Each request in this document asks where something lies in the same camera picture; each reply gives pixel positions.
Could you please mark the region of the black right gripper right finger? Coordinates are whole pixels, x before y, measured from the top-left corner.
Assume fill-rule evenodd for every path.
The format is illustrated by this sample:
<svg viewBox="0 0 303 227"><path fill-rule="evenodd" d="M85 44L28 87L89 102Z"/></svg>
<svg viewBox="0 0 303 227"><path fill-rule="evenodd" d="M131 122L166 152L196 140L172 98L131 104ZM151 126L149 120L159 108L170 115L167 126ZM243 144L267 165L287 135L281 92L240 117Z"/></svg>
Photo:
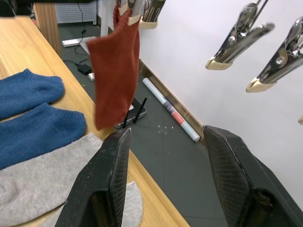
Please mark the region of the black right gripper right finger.
<svg viewBox="0 0 303 227"><path fill-rule="evenodd" d="M303 212L275 174L228 130L203 126L216 191L230 227L301 227Z"/></svg>

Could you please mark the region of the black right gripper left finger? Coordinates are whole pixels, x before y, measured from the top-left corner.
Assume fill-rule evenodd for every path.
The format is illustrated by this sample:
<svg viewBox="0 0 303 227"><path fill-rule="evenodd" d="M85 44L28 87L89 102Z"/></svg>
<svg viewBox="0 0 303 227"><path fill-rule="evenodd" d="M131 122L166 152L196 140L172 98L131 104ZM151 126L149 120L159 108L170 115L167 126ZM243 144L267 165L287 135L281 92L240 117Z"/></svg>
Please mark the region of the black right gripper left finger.
<svg viewBox="0 0 303 227"><path fill-rule="evenodd" d="M122 225L131 130L111 133L78 174L57 227Z"/></svg>

